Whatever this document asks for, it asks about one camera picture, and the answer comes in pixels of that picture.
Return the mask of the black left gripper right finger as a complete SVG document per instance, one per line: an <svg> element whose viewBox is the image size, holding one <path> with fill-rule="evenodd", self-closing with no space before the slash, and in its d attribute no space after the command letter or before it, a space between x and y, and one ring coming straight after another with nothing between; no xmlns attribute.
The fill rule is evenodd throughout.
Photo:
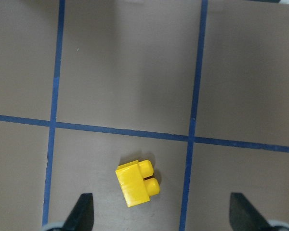
<svg viewBox="0 0 289 231"><path fill-rule="evenodd" d="M233 231L270 231L271 225L243 193L230 194L230 226Z"/></svg>

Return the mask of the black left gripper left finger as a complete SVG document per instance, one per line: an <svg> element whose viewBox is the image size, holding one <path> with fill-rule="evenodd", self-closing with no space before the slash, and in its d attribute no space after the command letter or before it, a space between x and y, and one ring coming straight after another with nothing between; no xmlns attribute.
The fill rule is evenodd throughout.
<svg viewBox="0 0 289 231"><path fill-rule="evenodd" d="M91 231L94 225L93 194L80 195L75 206L65 220L64 231Z"/></svg>

